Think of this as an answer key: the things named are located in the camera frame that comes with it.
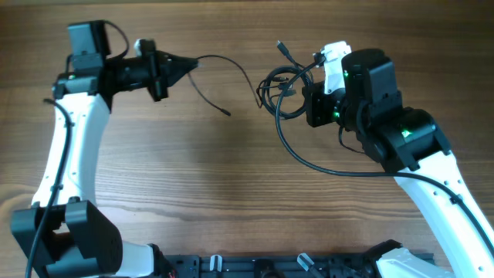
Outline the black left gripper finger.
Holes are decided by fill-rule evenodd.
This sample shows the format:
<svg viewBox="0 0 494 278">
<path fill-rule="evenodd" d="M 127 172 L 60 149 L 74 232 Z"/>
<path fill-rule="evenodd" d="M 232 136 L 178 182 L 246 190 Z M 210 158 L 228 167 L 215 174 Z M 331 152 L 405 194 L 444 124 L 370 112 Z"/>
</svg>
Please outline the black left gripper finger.
<svg viewBox="0 0 494 278">
<path fill-rule="evenodd" d="M 167 86 L 172 87 L 186 74 L 190 73 L 197 67 L 196 63 L 173 63 L 168 67 Z"/>
<path fill-rule="evenodd" d="M 198 67 L 196 58 L 183 57 L 169 54 L 167 58 L 168 67 L 173 71 L 190 72 Z"/>
</svg>

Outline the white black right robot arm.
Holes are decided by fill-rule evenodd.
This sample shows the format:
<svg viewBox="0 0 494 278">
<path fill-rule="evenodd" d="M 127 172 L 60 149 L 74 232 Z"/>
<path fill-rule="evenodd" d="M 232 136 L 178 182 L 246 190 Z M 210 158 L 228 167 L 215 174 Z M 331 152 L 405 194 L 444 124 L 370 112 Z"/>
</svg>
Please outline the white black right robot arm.
<svg viewBox="0 0 494 278">
<path fill-rule="evenodd" d="M 431 114 L 404 107 L 394 63 L 381 49 L 326 46 L 314 55 L 325 80 L 304 90 L 307 122 L 355 133 L 415 203 L 457 277 L 493 275 L 493 228 L 469 192 Z"/>
</svg>

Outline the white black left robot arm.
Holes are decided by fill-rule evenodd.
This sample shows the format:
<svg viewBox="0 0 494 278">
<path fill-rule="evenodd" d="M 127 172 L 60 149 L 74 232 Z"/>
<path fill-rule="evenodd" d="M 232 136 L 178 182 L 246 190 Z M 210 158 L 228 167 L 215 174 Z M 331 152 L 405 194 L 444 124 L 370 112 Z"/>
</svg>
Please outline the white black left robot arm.
<svg viewBox="0 0 494 278">
<path fill-rule="evenodd" d="M 12 235 L 27 257 L 26 276 L 176 277 L 154 244 L 133 244 L 97 208 L 96 164 L 113 97 L 144 88 L 154 101 L 194 70 L 195 58 L 135 42 L 135 57 L 113 56 L 107 22 L 68 28 L 72 52 L 52 85 L 55 127 L 49 157 L 31 205 L 12 213 Z"/>
</svg>

